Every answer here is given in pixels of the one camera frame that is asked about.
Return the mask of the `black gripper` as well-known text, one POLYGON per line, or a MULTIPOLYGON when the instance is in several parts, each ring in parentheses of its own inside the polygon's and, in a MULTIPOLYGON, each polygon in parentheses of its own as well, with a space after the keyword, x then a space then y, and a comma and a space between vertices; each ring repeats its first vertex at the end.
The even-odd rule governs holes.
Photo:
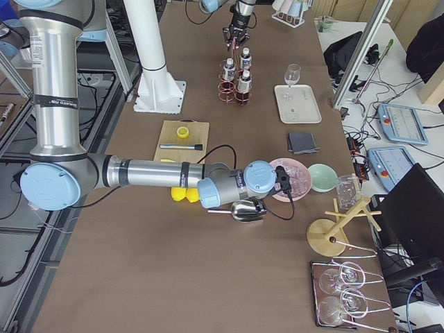
POLYGON ((275 193, 283 192, 284 194, 291 193, 291 183, 290 177, 285 171, 283 166, 277 166, 275 168, 276 182, 275 182, 275 193))
POLYGON ((223 28, 223 36, 227 47, 243 46, 249 40, 247 28, 239 28, 231 24, 229 27, 223 28))

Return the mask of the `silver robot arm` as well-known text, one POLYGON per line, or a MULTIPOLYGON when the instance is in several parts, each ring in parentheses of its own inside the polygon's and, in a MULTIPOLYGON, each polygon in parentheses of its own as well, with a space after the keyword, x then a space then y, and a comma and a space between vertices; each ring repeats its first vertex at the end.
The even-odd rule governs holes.
MULTIPOLYGON (((228 3, 227 0, 202 0, 198 2, 200 9, 207 14, 216 12, 228 3)), ((243 46, 249 40, 250 36, 247 29, 255 4, 256 0, 236 0, 230 6, 232 20, 228 27, 223 28, 224 40, 229 49, 243 46)))
POLYGON ((155 162, 88 153, 80 143, 76 41, 102 27, 101 1, 19 1, 29 32, 37 143, 19 186, 27 200, 48 211, 73 206, 102 187, 135 185, 195 188, 203 207, 289 193, 289 176, 259 160, 244 169, 221 164, 155 162))

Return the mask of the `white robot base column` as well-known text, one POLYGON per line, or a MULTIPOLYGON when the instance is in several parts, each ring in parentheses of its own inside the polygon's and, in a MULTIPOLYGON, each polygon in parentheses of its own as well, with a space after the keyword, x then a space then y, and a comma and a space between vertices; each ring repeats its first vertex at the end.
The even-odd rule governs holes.
POLYGON ((124 6, 142 67, 134 111, 180 114, 186 82, 167 70, 154 2, 127 0, 124 6))

